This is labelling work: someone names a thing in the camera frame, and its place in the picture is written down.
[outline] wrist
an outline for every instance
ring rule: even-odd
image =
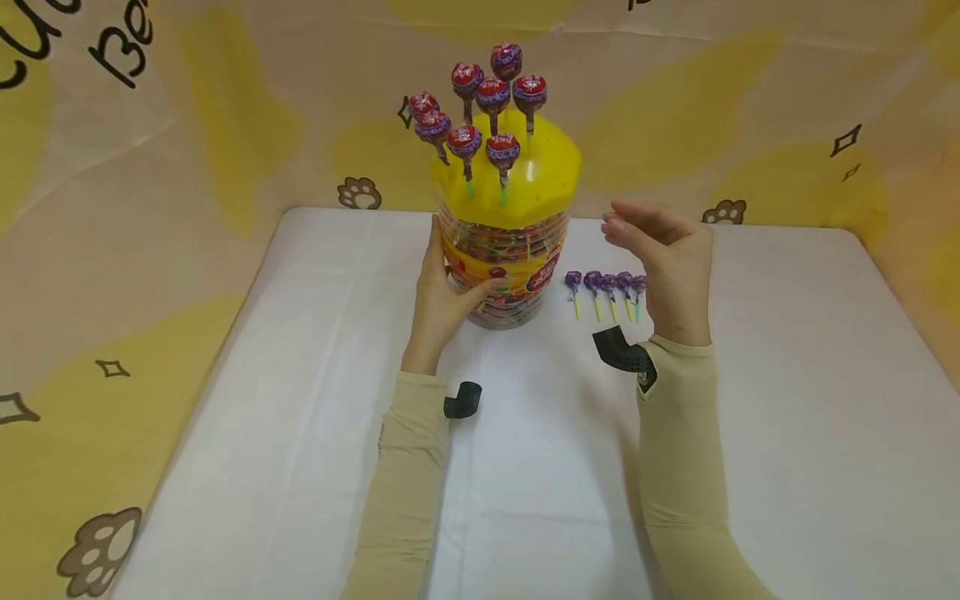
[[[440,350],[432,348],[415,338],[410,338],[407,349],[403,351],[400,370],[416,375],[436,375],[440,364]]]

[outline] beige sleeve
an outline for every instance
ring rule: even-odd
[[[640,410],[644,525],[674,600],[775,596],[750,569],[727,524],[713,348],[654,336],[643,346],[657,381]]]
[[[446,383],[402,372],[341,600],[416,600],[433,547],[447,449]]]

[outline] fabric backdrop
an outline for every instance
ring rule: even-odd
[[[280,215],[432,210],[405,103],[457,107],[452,65],[503,40],[583,153],[575,216],[847,228],[960,384],[960,0],[0,0],[0,27],[2,598],[108,593]]]

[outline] black plastic piece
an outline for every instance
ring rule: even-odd
[[[457,397],[444,400],[444,415],[448,419],[466,419],[476,414],[480,408],[480,395],[483,388],[472,381],[464,381],[457,390]]]
[[[657,380],[657,370],[650,360],[650,354],[642,346],[627,344],[620,325],[594,333],[593,343],[597,346],[600,360],[614,369],[637,373],[644,391]]]

